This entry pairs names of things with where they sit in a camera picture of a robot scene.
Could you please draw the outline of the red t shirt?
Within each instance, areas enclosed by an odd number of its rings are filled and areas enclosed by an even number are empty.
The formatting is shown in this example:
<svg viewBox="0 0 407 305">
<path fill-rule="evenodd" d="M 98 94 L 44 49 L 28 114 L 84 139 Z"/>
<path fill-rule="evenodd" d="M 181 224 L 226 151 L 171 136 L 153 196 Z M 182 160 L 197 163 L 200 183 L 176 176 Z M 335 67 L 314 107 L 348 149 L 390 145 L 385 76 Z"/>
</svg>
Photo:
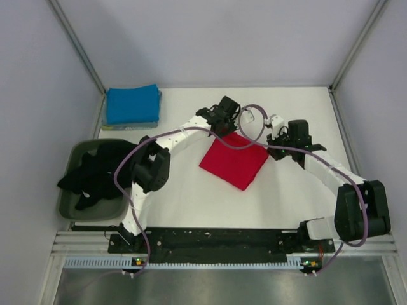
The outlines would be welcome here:
<svg viewBox="0 0 407 305">
<path fill-rule="evenodd" d="M 254 181 L 268 159 L 266 149 L 253 145 L 240 150 L 250 142 L 237 133 L 214 140 L 199 167 L 244 191 Z"/>
</svg>

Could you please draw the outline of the black t shirt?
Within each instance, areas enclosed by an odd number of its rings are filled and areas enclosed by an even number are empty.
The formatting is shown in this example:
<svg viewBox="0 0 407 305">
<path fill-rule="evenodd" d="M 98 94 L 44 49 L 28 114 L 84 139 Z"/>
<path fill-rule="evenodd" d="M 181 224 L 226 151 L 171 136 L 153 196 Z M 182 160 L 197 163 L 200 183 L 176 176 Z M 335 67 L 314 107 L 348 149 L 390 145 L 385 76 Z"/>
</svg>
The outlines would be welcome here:
<svg viewBox="0 0 407 305">
<path fill-rule="evenodd" d="M 126 140 L 102 143 L 94 155 L 86 152 L 81 165 L 69 171 L 57 186 L 79 196 L 75 209 L 83 211 L 100 200 L 122 196 L 114 184 L 114 173 L 123 159 L 136 147 Z"/>
</svg>

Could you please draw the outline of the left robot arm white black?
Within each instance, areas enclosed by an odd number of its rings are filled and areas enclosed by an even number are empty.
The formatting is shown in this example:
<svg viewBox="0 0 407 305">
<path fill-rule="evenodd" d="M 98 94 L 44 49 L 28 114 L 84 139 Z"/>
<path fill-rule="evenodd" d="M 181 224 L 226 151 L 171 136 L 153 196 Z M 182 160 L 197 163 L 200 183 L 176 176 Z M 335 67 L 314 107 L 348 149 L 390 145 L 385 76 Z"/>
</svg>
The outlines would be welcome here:
<svg viewBox="0 0 407 305">
<path fill-rule="evenodd" d="M 171 132 L 155 137 L 143 137 L 126 156 L 124 164 L 130 166 L 130 192 L 124 196 L 129 202 L 128 212 L 122 220 L 126 233 L 122 244 L 131 252 L 139 251 L 144 244 L 141 234 L 147 224 L 148 194 L 157 192 L 168 181 L 170 162 L 179 152 L 210 135 L 224 137 L 236 129 L 241 106 L 224 96 L 220 103 L 204 107 L 185 124 Z"/>
</svg>

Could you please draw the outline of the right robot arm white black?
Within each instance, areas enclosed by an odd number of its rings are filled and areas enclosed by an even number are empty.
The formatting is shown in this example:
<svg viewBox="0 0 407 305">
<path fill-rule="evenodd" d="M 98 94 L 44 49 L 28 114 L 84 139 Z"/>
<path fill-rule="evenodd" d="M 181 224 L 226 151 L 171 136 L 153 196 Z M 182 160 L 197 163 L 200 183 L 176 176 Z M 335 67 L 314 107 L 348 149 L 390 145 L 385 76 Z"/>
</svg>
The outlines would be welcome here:
<svg viewBox="0 0 407 305">
<path fill-rule="evenodd" d="M 289 156 L 302 169 L 318 178 L 336 197 L 332 216 L 304 220 L 299 224 L 297 244 L 312 251 L 321 240 L 339 239 L 357 246 L 367 238 L 390 233 L 391 224 L 385 186 L 366 180 L 335 161 L 321 144 L 314 144 L 308 122 L 288 123 L 273 115 L 265 120 L 267 151 L 279 161 Z"/>
</svg>

